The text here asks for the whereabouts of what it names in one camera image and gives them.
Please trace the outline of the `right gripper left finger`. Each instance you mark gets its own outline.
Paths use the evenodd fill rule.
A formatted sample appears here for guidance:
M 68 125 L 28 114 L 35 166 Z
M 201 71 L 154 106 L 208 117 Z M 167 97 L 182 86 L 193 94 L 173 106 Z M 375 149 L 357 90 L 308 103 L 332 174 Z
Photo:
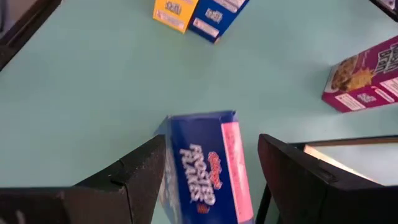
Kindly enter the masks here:
M 76 185 L 0 188 L 0 224 L 150 224 L 165 150 L 157 135 Z

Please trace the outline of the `blue Frosted Flakes cereal box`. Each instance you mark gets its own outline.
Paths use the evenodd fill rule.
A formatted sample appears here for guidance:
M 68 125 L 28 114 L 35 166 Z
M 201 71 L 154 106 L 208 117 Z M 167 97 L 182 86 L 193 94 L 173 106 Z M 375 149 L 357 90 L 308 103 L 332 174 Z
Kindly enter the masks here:
M 167 116 L 159 200 L 171 224 L 254 224 L 234 110 Z
M 188 28 L 215 44 L 250 0 L 199 0 Z

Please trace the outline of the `magenta Raisin Bran cereal box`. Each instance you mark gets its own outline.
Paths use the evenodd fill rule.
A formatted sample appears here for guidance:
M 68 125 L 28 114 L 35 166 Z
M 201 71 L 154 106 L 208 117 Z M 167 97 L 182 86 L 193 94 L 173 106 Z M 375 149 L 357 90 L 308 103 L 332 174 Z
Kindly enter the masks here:
M 398 35 L 334 65 L 322 100 L 342 113 L 398 103 Z

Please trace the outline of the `yellow Pops cereal box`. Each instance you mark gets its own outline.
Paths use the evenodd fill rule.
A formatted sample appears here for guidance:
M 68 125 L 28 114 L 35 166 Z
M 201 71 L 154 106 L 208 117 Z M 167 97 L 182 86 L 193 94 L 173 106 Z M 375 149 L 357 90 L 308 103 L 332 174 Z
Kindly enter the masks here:
M 155 0 L 153 19 L 185 33 L 199 0 Z

